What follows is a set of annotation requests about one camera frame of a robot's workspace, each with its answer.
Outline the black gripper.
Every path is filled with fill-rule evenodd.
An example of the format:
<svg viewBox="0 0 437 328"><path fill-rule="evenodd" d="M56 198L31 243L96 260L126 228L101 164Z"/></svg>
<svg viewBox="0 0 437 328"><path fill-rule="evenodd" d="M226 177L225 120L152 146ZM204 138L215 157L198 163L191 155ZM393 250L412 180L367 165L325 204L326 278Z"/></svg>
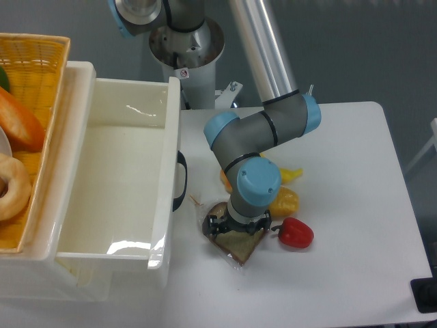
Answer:
<svg viewBox="0 0 437 328"><path fill-rule="evenodd" d="M269 210L256 221L248 224L239 223L231 217L217 217L216 215L206 216L206 236L216 238L219 234L225 234L229 231L244 232L254 235L260 230L269 230L272 223L272 217Z"/></svg>

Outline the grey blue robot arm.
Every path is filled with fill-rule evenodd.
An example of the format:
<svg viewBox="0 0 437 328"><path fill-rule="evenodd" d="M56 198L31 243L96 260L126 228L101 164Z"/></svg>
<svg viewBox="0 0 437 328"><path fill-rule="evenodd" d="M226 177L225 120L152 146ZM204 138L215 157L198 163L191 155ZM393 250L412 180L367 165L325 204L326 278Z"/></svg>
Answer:
<svg viewBox="0 0 437 328"><path fill-rule="evenodd" d="M298 90L269 1L231 1L231 13L263 104L240 118L232 111L211 118L203 133L232 192L222 216L208 215L206 236L231 231L254 234L271 224L268 210L280 187L279 168L261 153L315 130L321 111ZM221 55L221 28L205 13L203 1L110 1L120 33L149 32L155 59L182 83L189 108L214 104L214 74L195 76Z"/></svg>

